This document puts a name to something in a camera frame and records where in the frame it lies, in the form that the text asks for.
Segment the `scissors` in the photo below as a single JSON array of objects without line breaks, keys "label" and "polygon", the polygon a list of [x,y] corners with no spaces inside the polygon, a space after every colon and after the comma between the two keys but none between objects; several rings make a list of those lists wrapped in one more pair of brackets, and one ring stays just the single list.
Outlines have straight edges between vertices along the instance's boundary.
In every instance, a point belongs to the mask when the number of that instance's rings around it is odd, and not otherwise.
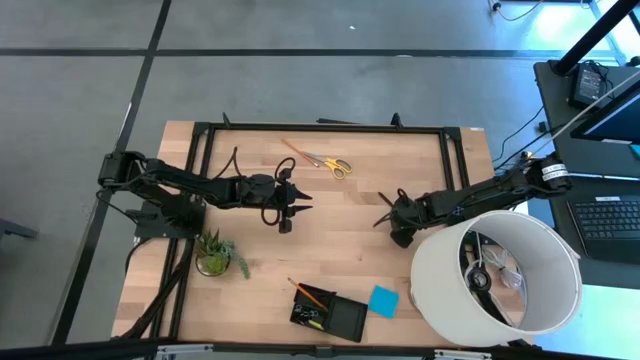
[{"label": "scissors", "polygon": [[308,153],[306,151],[303,151],[303,153],[309,156],[310,158],[313,158],[316,161],[323,162],[325,165],[327,165],[331,170],[333,177],[338,180],[342,180],[344,179],[345,176],[347,176],[347,174],[351,174],[351,165],[349,165],[348,162],[342,159],[326,158],[324,156],[318,156],[316,154]]}]

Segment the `succulent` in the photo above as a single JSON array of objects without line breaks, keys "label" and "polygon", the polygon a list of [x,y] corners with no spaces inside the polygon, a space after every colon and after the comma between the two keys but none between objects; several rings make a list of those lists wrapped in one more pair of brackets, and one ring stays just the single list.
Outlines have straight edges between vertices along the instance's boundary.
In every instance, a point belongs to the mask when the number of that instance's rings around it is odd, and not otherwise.
[{"label": "succulent", "polygon": [[202,269],[211,275],[220,275],[227,270],[229,261],[238,263],[245,279],[251,272],[246,260],[240,256],[233,241],[220,241],[220,230],[215,235],[207,230],[196,241],[196,256],[200,259]]}]

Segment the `wooden table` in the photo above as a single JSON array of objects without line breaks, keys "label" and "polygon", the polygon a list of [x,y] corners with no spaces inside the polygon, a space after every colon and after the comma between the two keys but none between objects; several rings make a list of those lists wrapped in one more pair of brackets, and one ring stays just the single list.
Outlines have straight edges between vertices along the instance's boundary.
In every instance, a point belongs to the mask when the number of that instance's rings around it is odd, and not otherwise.
[{"label": "wooden table", "polygon": [[[158,158],[183,167],[192,128],[193,122],[168,122]],[[463,128],[461,132],[471,183],[493,176],[484,131]],[[328,168],[313,167],[283,145],[282,137],[305,151],[340,156],[351,163],[354,171],[344,180],[335,180]],[[258,210],[219,210],[208,206],[206,228],[212,232],[220,228],[222,239],[236,242],[249,263],[251,279],[245,280],[235,265],[223,276],[214,278],[200,275],[192,265],[179,340],[358,345],[289,322],[295,293],[295,288],[287,282],[290,276],[298,282],[337,291],[340,296],[363,303],[369,302],[375,285],[397,291],[400,300],[395,318],[369,312],[359,345],[451,346],[423,319],[408,295],[415,249],[427,234],[438,228],[417,234],[408,249],[400,248],[391,240],[388,222],[372,228],[372,224],[389,211],[378,191],[395,199],[399,187],[412,198],[445,188],[437,136],[218,130],[209,177],[221,170],[234,146],[239,147],[238,163],[245,175],[272,174],[283,158],[295,157],[297,165],[290,181],[313,197],[296,204],[311,204],[313,209],[298,213],[292,219],[293,231],[281,235],[277,227],[263,224]],[[452,142],[449,153],[459,188]],[[196,164],[200,163],[202,149],[199,156]],[[227,170],[225,175],[234,175],[233,170]],[[129,329],[156,295],[167,243],[167,239],[152,240],[140,247],[131,259],[113,335]],[[509,311],[521,310],[520,303],[512,299],[513,291],[500,288],[499,280],[494,284],[497,284],[494,293],[503,296],[501,302]],[[172,309],[170,299],[161,335],[168,332]]]}]

